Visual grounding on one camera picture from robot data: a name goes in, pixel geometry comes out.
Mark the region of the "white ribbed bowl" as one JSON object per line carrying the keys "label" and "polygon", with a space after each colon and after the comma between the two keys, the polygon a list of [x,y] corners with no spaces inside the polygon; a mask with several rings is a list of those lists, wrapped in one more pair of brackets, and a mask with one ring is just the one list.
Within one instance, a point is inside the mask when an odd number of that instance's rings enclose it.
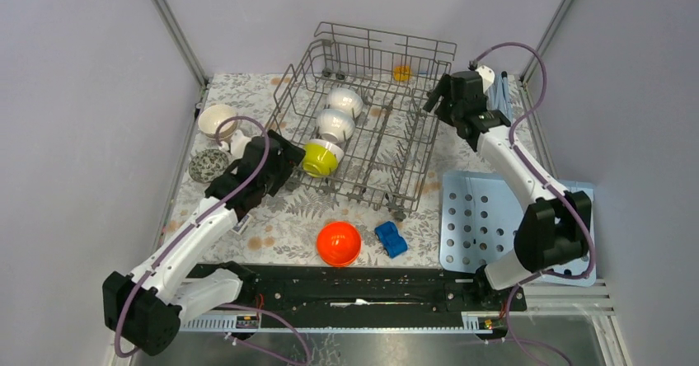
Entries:
{"label": "white ribbed bowl", "polygon": [[355,131],[350,115],[337,109],[323,109],[317,115],[317,129],[321,139],[331,143],[344,143]]}
{"label": "white ribbed bowl", "polygon": [[331,109],[340,110],[350,115],[353,119],[358,119],[364,108],[361,96],[346,87],[331,89],[327,94],[326,101]]}

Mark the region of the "pink patterned bowl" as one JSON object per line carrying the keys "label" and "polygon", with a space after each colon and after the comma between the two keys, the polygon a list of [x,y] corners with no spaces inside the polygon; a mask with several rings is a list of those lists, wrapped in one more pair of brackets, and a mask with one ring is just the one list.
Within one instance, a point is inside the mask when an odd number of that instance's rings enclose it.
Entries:
{"label": "pink patterned bowl", "polygon": [[227,153],[217,149],[206,149],[190,159],[188,173],[193,181],[206,184],[222,175],[228,164]]}

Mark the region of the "grey wire dish rack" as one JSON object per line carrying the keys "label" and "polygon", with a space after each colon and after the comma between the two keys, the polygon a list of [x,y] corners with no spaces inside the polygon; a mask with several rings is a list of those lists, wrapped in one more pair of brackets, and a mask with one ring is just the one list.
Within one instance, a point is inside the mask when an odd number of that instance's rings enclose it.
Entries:
{"label": "grey wire dish rack", "polygon": [[[346,87],[363,102],[345,156],[327,178],[296,170],[289,185],[387,209],[403,220],[416,211],[433,155],[439,122],[423,106],[456,56],[452,41],[323,21],[300,61],[286,69],[291,81],[274,91],[268,126],[303,146],[319,136],[317,115],[329,91]],[[392,70],[408,65],[412,78],[396,82]]]}

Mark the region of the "beige bowl with leaf pattern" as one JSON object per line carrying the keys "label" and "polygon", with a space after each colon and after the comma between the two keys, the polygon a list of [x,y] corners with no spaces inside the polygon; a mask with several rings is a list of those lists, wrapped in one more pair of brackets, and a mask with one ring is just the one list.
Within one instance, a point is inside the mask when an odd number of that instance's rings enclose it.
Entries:
{"label": "beige bowl with leaf pattern", "polygon": [[[213,105],[204,109],[198,119],[197,125],[199,131],[206,137],[215,139],[216,131],[219,125],[226,119],[236,116],[234,108],[228,105],[220,104]],[[237,122],[227,122],[219,131],[220,138],[226,138],[231,135],[237,127]]]}

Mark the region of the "orange bowl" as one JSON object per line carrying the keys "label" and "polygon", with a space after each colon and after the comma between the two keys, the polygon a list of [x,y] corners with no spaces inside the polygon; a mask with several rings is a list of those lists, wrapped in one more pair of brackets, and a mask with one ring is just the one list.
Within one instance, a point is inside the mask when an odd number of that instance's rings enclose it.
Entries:
{"label": "orange bowl", "polygon": [[362,237],[358,229],[347,222],[328,223],[317,235],[316,249],[321,259],[332,267],[346,267],[359,257]]}

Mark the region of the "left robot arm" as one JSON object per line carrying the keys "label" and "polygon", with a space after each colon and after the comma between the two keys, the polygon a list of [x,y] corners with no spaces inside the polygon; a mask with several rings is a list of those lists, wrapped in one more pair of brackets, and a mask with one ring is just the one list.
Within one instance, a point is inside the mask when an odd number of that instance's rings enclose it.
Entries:
{"label": "left robot arm", "polygon": [[114,271],[103,282],[104,320],[115,333],[117,355],[127,356],[121,340],[160,354],[187,322],[224,303],[244,309],[255,301],[254,284],[228,269],[184,281],[223,234],[283,187],[305,152],[274,130],[254,138],[235,132],[230,151],[230,164],[178,231],[128,274]]}

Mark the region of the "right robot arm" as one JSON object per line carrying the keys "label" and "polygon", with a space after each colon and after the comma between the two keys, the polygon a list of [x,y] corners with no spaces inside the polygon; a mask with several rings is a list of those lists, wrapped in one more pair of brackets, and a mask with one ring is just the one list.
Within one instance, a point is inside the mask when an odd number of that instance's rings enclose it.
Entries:
{"label": "right robot arm", "polygon": [[504,301],[506,289],[542,276],[579,286],[594,283],[592,200],[549,174],[519,141],[507,116],[488,108],[484,74],[444,74],[424,106],[491,164],[523,211],[509,251],[476,270],[474,302],[492,310]]}

